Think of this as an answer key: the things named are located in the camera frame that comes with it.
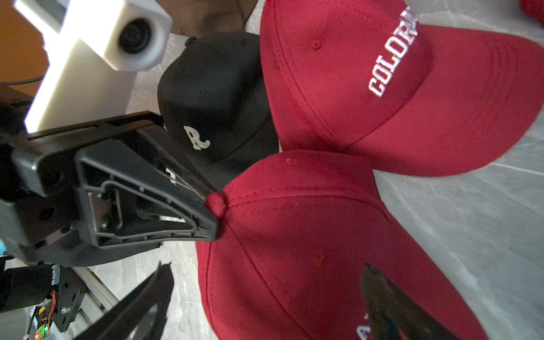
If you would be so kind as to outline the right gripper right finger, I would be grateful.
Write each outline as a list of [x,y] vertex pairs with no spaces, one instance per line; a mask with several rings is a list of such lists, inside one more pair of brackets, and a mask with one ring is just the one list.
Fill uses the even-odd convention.
[[374,339],[456,339],[374,265],[365,266],[361,294]]

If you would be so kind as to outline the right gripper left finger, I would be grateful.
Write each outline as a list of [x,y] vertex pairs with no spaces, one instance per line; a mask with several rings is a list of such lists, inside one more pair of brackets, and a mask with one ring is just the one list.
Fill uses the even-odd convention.
[[153,275],[76,338],[160,340],[173,289],[171,265],[160,264]]

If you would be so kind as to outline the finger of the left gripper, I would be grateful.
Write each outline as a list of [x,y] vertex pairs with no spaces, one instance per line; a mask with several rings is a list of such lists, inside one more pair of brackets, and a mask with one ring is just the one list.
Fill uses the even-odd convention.
[[213,242],[213,187],[160,126],[109,138],[75,155],[80,237],[98,248],[166,241]]

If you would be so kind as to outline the red colorado cap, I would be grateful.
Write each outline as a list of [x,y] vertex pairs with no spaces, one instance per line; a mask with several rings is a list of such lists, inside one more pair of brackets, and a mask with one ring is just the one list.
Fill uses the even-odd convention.
[[375,265],[461,339],[486,333],[442,270],[389,213],[367,160],[288,151],[246,170],[208,209],[196,245],[205,315],[220,339],[371,339],[360,276]]
[[283,150],[375,169],[464,174],[510,150],[543,107],[543,47],[420,24],[403,1],[267,1],[261,59]]

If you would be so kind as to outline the red Colorado cap front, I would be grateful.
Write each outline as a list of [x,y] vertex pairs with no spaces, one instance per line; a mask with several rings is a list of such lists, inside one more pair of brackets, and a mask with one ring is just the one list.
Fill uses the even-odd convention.
[[486,333],[442,270],[389,213],[367,160],[288,151],[246,170],[208,209],[196,245],[205,315],[220,339],[371,339],[360,276],[375,265],[461,339]]

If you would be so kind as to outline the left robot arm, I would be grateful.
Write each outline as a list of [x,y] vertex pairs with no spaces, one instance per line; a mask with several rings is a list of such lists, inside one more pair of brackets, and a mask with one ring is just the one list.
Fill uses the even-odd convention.
[[28,133],[32,104],[1,88],[1,310],[45,303],[61,330],[82,289],[72,267],[106,264],[168,241],[214,241],[212,186],[149,111]]

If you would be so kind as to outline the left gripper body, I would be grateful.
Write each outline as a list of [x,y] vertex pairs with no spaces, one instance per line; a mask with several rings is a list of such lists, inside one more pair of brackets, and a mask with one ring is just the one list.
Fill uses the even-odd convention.
[[75,154],[104,140],[137,141],[138,130],[162,126],[163,118],[143,111],[28,133],[24,119],[32,102],[1,87],[1,240],[7,254],[30,265],[96,266],[161,247],[100,249],[80,237]]

